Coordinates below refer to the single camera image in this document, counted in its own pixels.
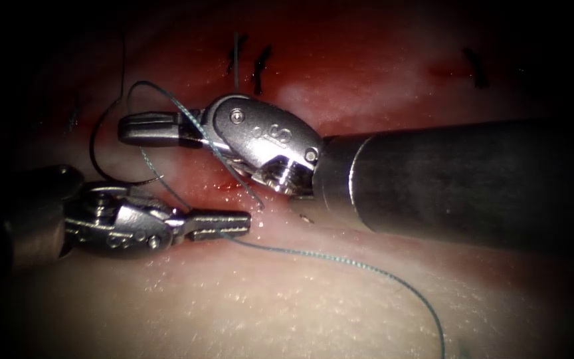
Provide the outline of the left arm needle driver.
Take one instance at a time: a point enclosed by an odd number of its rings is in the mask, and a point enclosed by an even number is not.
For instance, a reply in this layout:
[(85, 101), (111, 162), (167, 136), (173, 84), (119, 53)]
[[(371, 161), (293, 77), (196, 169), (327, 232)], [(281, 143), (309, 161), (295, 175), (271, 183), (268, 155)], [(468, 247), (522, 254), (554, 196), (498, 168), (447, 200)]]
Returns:
[(65, 203), (66, 242), (93, 255), (136, 259), (176, 244), (186, 217), (135, 185), (88, 182)]

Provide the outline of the right arm needle driver jaw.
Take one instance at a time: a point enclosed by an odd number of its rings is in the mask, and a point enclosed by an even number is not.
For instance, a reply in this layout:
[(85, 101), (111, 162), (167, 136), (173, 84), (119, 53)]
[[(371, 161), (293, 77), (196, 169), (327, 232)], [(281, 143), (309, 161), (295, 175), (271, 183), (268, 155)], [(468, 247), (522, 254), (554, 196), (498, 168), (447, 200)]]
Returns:
[(202, 136), (178, 127), (128, 128), (118, 130), (121, 143), (145, 148), (185, 147), (201, 148)]
[(135, 130), (154, 128), (156, 126), (172, 126), (184, 131), (198, 131), (189, 116), (182, 112), (148, 111), (129, 114), (119, 120), (119, 130)]

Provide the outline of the left arm needle driver jaw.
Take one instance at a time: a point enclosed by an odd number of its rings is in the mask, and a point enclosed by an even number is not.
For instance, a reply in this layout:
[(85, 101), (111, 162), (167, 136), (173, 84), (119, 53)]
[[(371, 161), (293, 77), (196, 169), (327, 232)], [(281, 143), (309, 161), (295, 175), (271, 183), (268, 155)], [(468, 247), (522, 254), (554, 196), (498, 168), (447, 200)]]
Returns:
[(246, 211), (223, 209), (193, 209), (185, 215), (184, 228), (249, 227), (251, 214)]
[(225, 228), (197, 229), (186, 234), (186, 239), (192, 242), (211, 241), (217, 239), (242, 237), (250, 232), (248, 225), (239, 225)]

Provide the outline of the right arm needle driver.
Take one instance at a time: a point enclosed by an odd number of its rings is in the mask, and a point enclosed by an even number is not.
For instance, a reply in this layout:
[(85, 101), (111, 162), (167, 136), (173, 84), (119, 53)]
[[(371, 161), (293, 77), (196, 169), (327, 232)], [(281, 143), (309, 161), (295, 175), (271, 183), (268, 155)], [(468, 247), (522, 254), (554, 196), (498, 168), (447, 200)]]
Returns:
[(241, 175), (275, 192), (311, 192), (322, 137), (293, 113), (243, 94), (214, 100), (202, 114), (212, 142)]

